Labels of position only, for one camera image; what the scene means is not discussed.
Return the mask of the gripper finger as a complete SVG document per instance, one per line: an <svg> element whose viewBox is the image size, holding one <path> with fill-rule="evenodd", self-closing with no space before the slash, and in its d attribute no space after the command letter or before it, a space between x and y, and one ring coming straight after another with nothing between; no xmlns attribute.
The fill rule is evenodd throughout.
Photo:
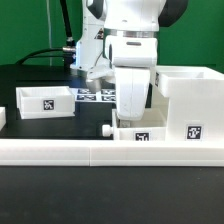
<svg viewBox="0 0 224 224"><path fill-rule="evenodd" d="M121 128L130 128L130 121L120 120L120 127Z"/></svg>

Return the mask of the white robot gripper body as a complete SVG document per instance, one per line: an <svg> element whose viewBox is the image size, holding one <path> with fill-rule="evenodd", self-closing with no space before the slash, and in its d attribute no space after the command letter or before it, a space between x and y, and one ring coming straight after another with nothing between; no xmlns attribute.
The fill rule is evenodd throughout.
<svg viewBox="0 0 224 224"><path fill-rule="evenodd" d="M140 120L145 110L151 69L157 64L157 39L108 35L104 50L113 66L118 118Z"/></svg>

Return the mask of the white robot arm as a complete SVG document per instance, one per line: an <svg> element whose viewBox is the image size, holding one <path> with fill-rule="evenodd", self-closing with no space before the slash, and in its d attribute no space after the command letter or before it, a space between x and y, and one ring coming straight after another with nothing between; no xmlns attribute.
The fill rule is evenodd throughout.
<svg viewBox="0 0 224 224"><path fill-rule="evenodd" d="M157 66L157 33L184 14L189 0L82 0L83 28L71 68L97 92L103 80L116 90L116 115L143 117Z"/></svg>

